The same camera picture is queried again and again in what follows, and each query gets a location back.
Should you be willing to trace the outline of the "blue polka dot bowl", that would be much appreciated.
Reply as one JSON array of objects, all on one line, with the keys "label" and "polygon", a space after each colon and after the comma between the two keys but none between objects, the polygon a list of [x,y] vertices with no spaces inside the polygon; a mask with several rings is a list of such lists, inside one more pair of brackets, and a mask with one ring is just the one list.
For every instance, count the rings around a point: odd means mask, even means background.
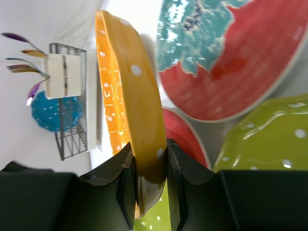
[{"label": "blue polka dot bowl", "polygon": [[61,99],[48,99],[45,92],[37,94],[31,104],[32,117],[37,124],[50,132],[58,132],[60,129],[68,131],[76,127],[82,117],[83,108],[78,97]]}]

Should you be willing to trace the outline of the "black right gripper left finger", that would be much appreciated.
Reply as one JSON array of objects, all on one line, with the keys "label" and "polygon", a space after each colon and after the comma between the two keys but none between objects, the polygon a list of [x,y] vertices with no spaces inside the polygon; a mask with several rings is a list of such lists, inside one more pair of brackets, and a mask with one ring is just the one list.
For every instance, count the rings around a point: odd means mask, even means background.
[{"label": "black right gripper left finger", "polygon": [[0,172],[3,231],[130,231],[134,213],[129,144],[82,176],[17,162]]}]

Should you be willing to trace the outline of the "yellow polka dot bowl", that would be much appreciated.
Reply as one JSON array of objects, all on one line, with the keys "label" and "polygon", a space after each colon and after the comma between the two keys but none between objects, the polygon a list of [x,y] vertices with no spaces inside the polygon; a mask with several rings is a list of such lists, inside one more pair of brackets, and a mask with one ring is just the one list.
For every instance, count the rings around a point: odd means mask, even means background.
[{"label": "yellow polka dot bowl", "polygon": [[135,162],[136,217],[160,199],[167,175],[163,110],[151,61],[135,28],[106,10],[95,16],[96,50],[111,150]]}]

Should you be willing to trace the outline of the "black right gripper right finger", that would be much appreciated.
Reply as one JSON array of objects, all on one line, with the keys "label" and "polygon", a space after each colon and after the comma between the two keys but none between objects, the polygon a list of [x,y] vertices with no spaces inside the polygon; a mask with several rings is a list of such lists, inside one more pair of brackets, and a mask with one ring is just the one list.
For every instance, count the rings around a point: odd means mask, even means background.
[{"label": "black right gripper right finger", "polygon": [[308,173],[214,173],[167,140],[167,189],[174,231],[305,231]]}]

